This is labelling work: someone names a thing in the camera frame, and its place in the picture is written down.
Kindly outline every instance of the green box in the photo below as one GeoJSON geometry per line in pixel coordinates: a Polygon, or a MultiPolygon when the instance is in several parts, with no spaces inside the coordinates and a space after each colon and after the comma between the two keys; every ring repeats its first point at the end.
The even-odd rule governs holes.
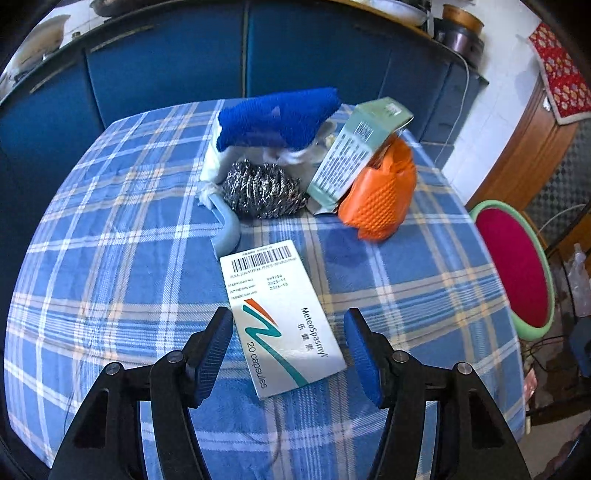
{"type": "Polygon", "coordinates": [[[390,97],[360,103],[324,157],[308,194],[323,211],[336,211],[339,200],[387,138],[412,119],[412,113],[390,97]]]}

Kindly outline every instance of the green stool rim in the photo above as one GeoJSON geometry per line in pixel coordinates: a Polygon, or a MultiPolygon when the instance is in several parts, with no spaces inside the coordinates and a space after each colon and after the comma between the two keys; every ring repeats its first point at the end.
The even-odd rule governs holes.
{"type": "Polygon", "coordinates": [[[470,217],[474,223],[476,223],[476,218],[478,218],[478,215],[487,208],[496,208],[502,210],[517,220],[517,222],[519,222],[527,235],[530,237],[530,240],[534,244],[535,250],[538,253],[538,259],[540,260],[540,263],[542,263],[546,287],[548,288],[548,319],[546,320],[546,324],[543,327],[531,326],[523,321],[515,312],[513,312],[513,310],[511,310],[511,319],[513,321],[513,325],[515,326],[515,330],[517,331],[517,336],[522,340],[531,342],[533,340],[542,338],[546,333],[548,333],[548,330],[550,330],[550,327],[552,326],[552,321],[554,320],[554,282],[552,281],[550,266],[544,253],[544,248],[540,244],[537,234],[534,232],[527,220],[525,220],[525,218],[523,218],[523,216],[511,205],[507,205],[504,202],[500,202],[498,200],[486,200],[485,202],[476,205],[470,212],[470,217]]]}

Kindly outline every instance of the red patterned cloth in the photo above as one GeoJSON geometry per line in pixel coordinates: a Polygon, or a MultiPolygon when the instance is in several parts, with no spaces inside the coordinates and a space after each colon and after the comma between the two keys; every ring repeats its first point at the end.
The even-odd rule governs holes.
{"type": "Polygon", "coordinates": [[[591,118],[591,90],[548,25],[539,24],[530,42],[557,122],[566,125],[591,118]]]}

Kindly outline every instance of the plastic bottle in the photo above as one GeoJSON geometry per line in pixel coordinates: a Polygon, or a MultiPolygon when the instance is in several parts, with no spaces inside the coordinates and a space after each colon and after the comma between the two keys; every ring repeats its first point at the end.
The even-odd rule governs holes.
{"type": "Polygon", "coordinates": [[[580,244],[575,244],[574,255],[569,262],[569,284],[573,292],[574,313],[577,317],[591,316],[591,284],[585,269],[586,258],[580,244]]]}

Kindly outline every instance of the table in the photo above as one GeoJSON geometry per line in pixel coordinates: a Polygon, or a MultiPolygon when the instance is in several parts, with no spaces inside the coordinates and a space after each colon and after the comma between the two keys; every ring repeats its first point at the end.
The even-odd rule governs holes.
{"type": "MultiPolygon", "coordinates": [[[[190,103],[113,123],[48,207],[28,249],[8,319],[5,384],[12,428],[51,465],[77,408],[108,362],[153,363],[228,304],[199,205],[212,118],[240,100],[190,103]]],[[[333,116],[342,127],[351,113],[333,116]]],[[[475,366],[516,437],[524,427],[521,357],[508,301],[453,190],[407,131],[417,189],[399,231],[359,241],[335,216],[242,223],[238,250],[292,239],[349,368],[259,401],[236,332],[212,394],[192,411],[213,480],[365,478],[386,411],[365,397],[342,319],[370,328],[421,362],[475,366]]],[[[149,405],[142,438],[158,478],[149,405]]],[[[420,472],[428,478],[436,409],[427,409],[420,472]]]]}

